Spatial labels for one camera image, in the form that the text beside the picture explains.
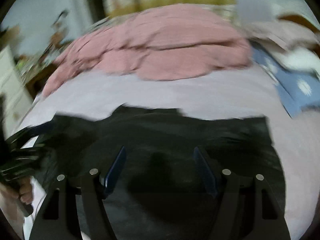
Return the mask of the person left hand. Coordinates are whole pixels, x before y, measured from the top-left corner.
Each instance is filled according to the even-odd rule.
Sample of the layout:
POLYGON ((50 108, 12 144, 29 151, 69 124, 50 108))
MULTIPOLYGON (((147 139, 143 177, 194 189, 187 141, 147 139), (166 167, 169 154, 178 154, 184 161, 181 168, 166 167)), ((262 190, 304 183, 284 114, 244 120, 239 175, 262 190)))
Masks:
POLYGON ((8 199, 19 199, 24 204, 31 204, 34 199, 31 177, 20 179, 18 184, 18 191, 15 191, 7 185, 1 184, 1 194, 8 199))

